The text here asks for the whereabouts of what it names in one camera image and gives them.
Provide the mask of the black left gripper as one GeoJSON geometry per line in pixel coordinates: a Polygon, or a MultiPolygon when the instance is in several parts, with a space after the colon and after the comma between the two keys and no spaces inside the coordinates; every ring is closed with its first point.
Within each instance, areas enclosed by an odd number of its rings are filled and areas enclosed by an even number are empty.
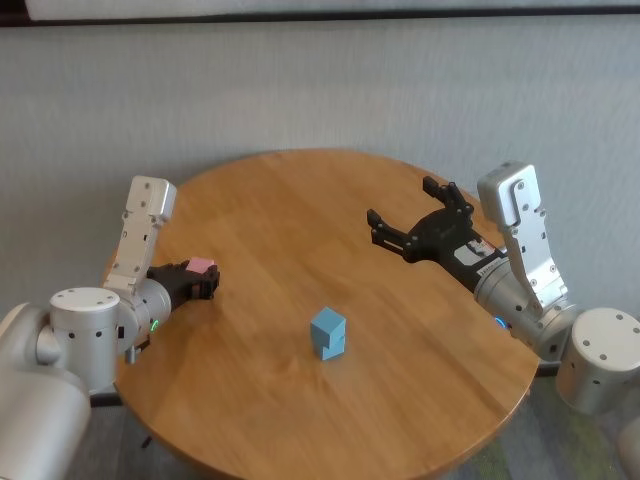
{"type": "Polygon", "coordinates": [[[158,282],[169,294],[172,306],[181,306],[189,299],[210,300],[220,282],[219,272],[194,273],[190,283],[187,267],[188,260],[171,263],[167,267],[150,267],[147,277],[158,282]]]}

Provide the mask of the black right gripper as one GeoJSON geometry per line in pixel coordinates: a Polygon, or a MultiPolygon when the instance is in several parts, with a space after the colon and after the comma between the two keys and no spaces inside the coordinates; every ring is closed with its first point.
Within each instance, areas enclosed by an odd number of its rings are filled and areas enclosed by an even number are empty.
{"type": "Polygon", "coordinates": [[[375,210],[369,209],[367,224],[372,243],[400,255],[408,263],[435,262],[474,292],[483,275],[481,269],[501,261],[505,254],[473,229],[474,207],[454,182],[439,184],[433,177],[425,176],[423,191],[444,208],[423,217],[408,235],[389,226],[375,210]]]}

